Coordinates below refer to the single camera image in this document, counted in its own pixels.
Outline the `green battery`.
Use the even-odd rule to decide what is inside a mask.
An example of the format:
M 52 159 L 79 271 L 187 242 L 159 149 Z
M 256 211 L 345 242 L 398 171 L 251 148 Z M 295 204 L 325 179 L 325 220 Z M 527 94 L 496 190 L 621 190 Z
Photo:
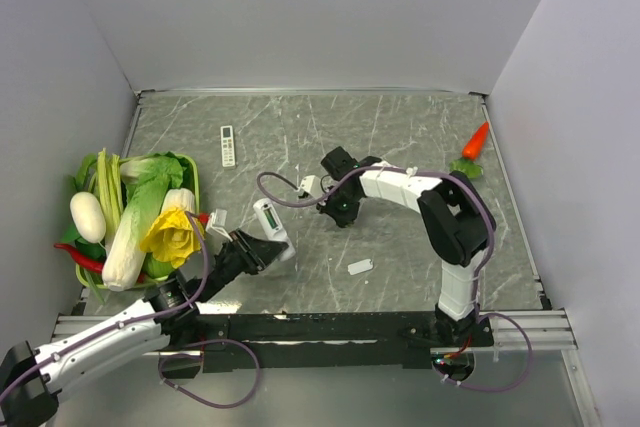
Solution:
M 272 210 L 270 208 L 265 208 L 264 214 L 267 219 L 267 222 L 269 223 L 270 228 L 273 230 L 276 230 L 278 228 L 278 223 L 273 216 Z

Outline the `white battery cover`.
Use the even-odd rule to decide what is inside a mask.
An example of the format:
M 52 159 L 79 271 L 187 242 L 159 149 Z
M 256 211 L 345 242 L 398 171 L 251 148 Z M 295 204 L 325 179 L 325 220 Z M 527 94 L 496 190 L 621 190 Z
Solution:
M 373 269 L 374 265 L 371 259 L 364 259 L 358 262 L 351 263 L 347 266 L 347 271 L 351 276 L 360 275 L 369 272 Z

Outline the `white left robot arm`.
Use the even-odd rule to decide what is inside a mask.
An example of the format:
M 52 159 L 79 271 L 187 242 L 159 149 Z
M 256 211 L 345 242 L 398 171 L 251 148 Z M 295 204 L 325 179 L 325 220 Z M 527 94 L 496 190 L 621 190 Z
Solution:
M 20 342 L 1 362 L 1 423 L 41 426 L 86 383 L 146 354 L 184 349 L 198 334 L 204 303 L 241 274 L 256 275 L 287 250 L 283 241 L 234 230 L 202 278 L 175 272 L 120 313 L 61 341 L 32 347 Z

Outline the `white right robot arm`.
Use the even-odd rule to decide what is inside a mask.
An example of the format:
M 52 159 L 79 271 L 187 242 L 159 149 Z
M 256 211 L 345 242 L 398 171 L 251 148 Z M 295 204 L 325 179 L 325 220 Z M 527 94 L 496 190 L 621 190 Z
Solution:
M 434 309 L 438 341 L 461 345 L 478 322 L 479 270 L 486 263 L 495 220 L 468 177 L 459 171 L 423 176 L 377 157 L 356 160 L 341 147 L 321 160 L 336 184 L 317 210 L 337 226 L 356 220 L 360 201 L 380 199 L 420 214 L 429 242 L 442 260 L 441 288 Z

